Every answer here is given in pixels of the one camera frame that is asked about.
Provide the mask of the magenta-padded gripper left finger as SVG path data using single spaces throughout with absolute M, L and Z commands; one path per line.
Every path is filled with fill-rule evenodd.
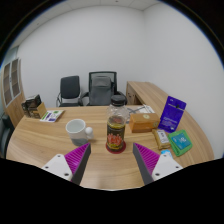
M 91 154 L 91 145 L 84 144 L 66 155 L 56 154 L 42 169 L 79 185 Z

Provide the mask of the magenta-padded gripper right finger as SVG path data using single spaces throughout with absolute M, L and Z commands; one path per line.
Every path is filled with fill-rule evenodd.
M 134 143 L 133 154 L 145 185 L 182 169 L 169 154 L 157 154 L 145 146 Z

